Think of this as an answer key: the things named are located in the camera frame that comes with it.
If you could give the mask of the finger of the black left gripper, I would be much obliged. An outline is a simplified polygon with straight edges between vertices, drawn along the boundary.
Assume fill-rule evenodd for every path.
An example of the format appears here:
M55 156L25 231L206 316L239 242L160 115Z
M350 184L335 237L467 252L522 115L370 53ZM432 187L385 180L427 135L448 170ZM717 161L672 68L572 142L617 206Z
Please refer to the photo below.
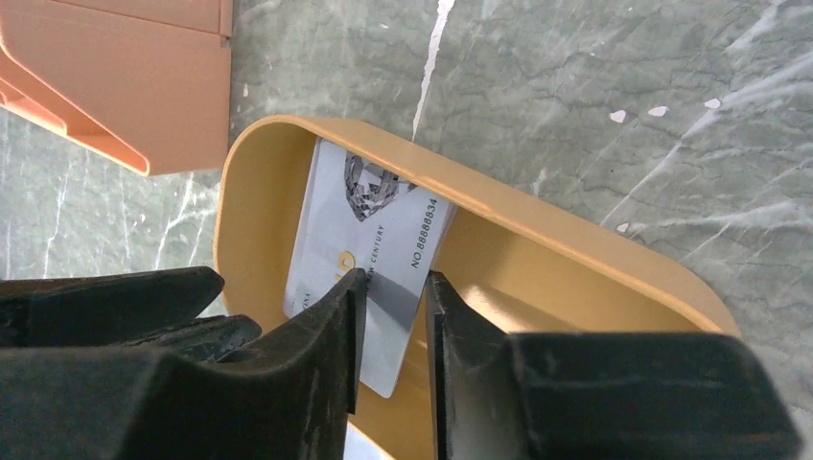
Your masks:
M218 362L259 338L261 332L260 325L248 316L218 315L148 333L124 345L165 347L192 360Z
M103 346L193 321L224 280L208 266L1 283L1 346Z

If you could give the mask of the yellow oval tray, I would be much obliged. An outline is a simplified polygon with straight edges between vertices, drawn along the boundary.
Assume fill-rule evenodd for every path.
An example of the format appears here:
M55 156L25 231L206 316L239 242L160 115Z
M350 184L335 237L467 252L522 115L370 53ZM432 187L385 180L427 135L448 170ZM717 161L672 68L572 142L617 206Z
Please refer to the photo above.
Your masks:
M433 268L504 332L740 337L719 297L654 251L378 127L291 116L265 118L235 141L215 232L227 309L267 330L285 318L295 221L319 138L391 167L457 206ZM410 335L392 396L362 387L350 423L393 459L438 459L431 402L425 322Z

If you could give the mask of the credit cards stack in tray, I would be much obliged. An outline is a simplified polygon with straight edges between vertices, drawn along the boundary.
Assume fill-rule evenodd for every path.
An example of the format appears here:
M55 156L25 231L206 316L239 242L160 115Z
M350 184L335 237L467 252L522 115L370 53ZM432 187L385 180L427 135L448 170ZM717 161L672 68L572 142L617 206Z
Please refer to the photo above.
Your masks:
M385 450L351 423L347 424L344 460L393 460Z

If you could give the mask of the orange plastic file organizer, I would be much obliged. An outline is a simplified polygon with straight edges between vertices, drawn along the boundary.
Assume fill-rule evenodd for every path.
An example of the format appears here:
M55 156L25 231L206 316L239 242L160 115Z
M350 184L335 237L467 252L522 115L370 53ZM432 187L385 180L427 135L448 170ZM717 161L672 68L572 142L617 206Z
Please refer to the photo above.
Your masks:
M228 152L229 1L5 1L1 105L144 176Z

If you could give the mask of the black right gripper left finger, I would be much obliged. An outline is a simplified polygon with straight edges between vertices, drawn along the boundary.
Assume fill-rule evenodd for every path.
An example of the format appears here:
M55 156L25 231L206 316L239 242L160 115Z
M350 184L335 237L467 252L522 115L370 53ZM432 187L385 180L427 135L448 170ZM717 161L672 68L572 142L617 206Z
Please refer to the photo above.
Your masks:
M339 459L366 276L218 362L172 349L1 346L5 459Z

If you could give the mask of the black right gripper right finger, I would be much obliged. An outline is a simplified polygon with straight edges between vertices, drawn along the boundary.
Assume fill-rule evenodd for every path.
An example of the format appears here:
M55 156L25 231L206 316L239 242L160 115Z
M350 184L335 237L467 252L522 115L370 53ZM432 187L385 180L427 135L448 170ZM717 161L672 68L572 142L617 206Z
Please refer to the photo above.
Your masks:
M717 333L507 333L426 284L438 459L798 459L770 377Z

